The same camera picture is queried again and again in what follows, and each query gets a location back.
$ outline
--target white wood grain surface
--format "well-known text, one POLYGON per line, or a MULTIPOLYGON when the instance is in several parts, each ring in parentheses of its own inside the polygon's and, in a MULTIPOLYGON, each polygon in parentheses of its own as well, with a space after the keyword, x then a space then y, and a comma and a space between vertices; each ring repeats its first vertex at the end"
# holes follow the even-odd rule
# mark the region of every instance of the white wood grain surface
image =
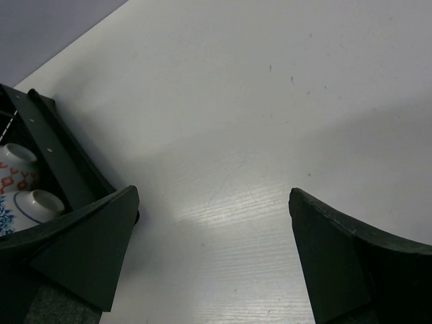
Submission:
POLYGON ((294 186, 432 243, 431 14, 426 0, 130 0, 23 81, 140 191, 102 323, 313 323, 294 186))

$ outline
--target dish rack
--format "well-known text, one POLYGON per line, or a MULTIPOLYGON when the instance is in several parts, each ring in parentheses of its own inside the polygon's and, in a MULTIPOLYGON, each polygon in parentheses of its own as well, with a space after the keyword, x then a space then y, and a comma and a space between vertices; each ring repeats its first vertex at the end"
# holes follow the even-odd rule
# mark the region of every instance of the dish rack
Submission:
POLYGON ((0 145, 38 158, 38 188, 65 215, 0 237, 1 323, 98 323, 110 311, 134 224, 138 191, 116 190, 60 119, 55 101, 0 85, 0 145))

